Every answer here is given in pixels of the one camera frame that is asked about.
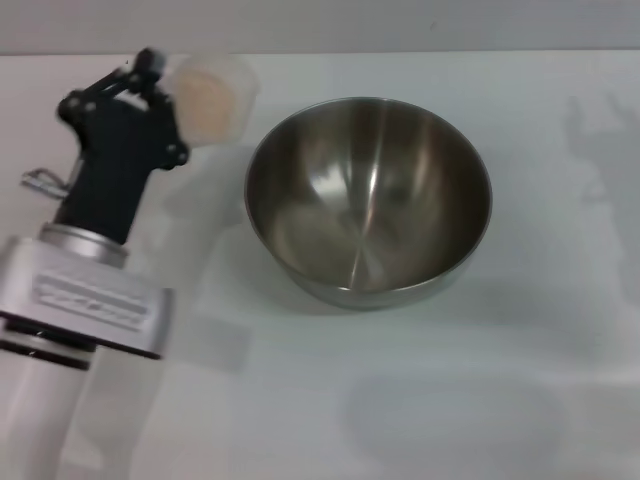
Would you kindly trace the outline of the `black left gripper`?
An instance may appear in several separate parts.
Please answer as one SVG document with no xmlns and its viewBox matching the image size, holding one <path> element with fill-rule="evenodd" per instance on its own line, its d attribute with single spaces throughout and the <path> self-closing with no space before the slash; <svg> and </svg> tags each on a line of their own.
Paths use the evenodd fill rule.
<svg viewBox="0 0 640 480">
<path fill-rule="evenodd" d="M 133 61 L 84 89 L 72 90 L 57 107 L 76 133 L 81 166 L 54 217 L 57 224 L 127 242 L 148 178 L 155 169 L 183 166 L 190 149 L 179 133 L 172 97 L 157 84 L 164 53 L 139 51 Z M 141 99 L 141 109 L 118 97 Z"/>
</svg>

